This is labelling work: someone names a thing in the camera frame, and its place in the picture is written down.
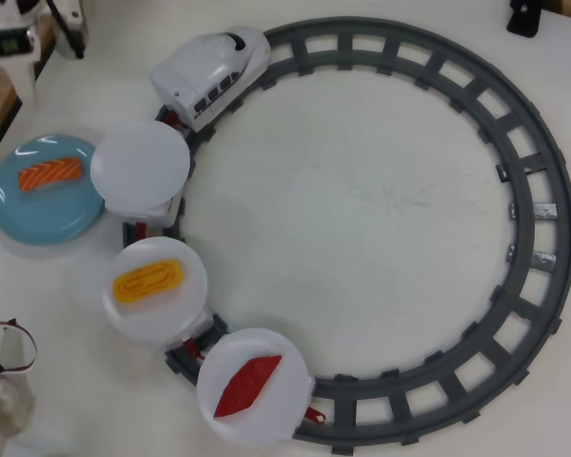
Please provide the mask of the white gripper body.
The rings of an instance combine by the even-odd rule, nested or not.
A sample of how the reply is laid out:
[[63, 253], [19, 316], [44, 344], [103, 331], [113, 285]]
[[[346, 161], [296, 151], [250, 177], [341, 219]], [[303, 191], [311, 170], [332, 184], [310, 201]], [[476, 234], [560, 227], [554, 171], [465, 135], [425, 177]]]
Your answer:
[[0, 430], [24, 431], [34, 412], [26, 373], [7, 373], [0, 364]]

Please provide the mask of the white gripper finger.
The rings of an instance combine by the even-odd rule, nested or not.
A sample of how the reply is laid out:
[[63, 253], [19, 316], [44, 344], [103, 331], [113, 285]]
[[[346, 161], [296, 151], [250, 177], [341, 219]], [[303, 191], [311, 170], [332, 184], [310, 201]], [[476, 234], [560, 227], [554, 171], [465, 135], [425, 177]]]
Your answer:
[[0, 342], [0, 364], [4, 371], [29, 371], [31, 359], [27, 347], [30, 336], [21, 328], [3, 328]]

